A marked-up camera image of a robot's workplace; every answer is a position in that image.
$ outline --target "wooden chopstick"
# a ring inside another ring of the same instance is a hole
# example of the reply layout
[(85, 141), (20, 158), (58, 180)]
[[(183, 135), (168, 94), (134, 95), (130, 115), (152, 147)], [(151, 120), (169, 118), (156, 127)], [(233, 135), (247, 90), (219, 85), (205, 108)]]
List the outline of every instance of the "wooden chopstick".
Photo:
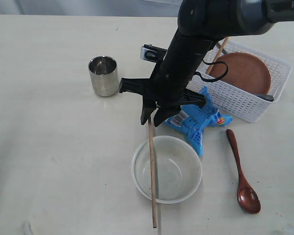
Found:
[[(229, 37), (226, 37), (226, 38), (224, 39), (224, 41), (223, 41), (221, 47), (219, 48), (219, 50), (218, 50), (218, 52), (217, 52), (217, 54), (216, 54), (216, 56), (215, 56), (213, 62), (216, 62), (216, 60), (219, 58), (219, 56), (221, 55), (221, 52), (222, 52), (223, 48), (225, 47), (225, 44), (226, 44), (228, 41), (229, 41)], [(210, 65), (210, 66), (208, 67), (208, 69), (207, 69), (207, 71), (206, 71), (206, 74), (209, 75), (209, 73), (211, 72), (213, 66), (214, 66), (214, 65)]]
[(151, 117), (148, 118), (148, 133), (149, 133), (150, 173), (151, 173), (152, 224), (154, 228), (157, 228), (156, 172), (155, 172), (155, 155), (153, 152), (153, 129), (151, 124)]

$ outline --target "basket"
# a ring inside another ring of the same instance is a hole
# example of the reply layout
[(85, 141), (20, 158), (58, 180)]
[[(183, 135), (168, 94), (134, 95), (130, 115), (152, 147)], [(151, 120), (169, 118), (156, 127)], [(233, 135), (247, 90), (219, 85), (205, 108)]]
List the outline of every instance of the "basket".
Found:
[[(266, 64), (271, 75), (271, 85), (268, 94), (274, 97), (274, 101), (270, 102), (263, 100), (251, 93), (225, 83), (222, 80), (213, 83), (204, 82), (197, 75), (195, 75), (189, 82), (187, 88), (194, 92), (199, 92), (202, 87), (206, 86), (216, 107), (242, 120), (255, 123), (260, 119), (260, 117), (265, 113), (271, 104), (276, 103), (279, 100), (291, 74), (292, 65), (284, 60), (232, 41), (229, 41), (225, 45), (224, 49), (228, 53), (245, 52), (252, 54), (261, 59)], [(215, 47), (206, 54), (204, 61), (213, 61), (217, 52), (218, 48)], [(208, 65), (204, 63), (201, 63), (198, 67), (198, 71), (204, 78), (212, 79), (213, 77), (205, 74), (207, 69)]]

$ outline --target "white wall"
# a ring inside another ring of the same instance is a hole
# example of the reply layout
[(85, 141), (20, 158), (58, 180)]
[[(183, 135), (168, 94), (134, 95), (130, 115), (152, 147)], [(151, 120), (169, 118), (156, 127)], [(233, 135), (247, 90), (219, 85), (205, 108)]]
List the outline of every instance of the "white wall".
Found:
[(176, 17), (182, 0), (0, 0), (0, 14)]

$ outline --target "blue snack bag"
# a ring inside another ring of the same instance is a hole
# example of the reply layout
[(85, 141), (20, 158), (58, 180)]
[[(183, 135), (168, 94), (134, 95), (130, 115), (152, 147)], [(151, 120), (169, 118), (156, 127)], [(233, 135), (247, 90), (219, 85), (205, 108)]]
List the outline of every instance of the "blue snack bag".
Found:
[(182, 132), (187, 142), (202, 157), (204, 129), (207, 126), (226, 126), (233, 118), (229, 115), (222, 115), (219, 109), (214, 107), (207, 87), (203, 87), (199, 93), (206, 97), (206, 104), (202, 108), (193, 104), (182, 105), (180, 113), (168, 118), (164, 123), (176, 131)]

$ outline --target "blue package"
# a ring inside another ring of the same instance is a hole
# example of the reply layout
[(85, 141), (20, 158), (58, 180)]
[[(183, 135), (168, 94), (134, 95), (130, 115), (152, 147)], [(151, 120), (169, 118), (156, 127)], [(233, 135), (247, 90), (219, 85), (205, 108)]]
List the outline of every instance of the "blue package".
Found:
[(200, 94), (206, 97), (206, 104), (200, 108), (198, 105), (182, 105), (181, 112), (164, 121), (164, 123), (176, 131), (182, 132), (187, 142), (196, 153), (202, 157), (202, 135), (207, 126), (226, 126), (232, 122), (229, 115), (222, 115), (218, 108), (213, 105), (212, 98), (207, 87), (203, 87)]

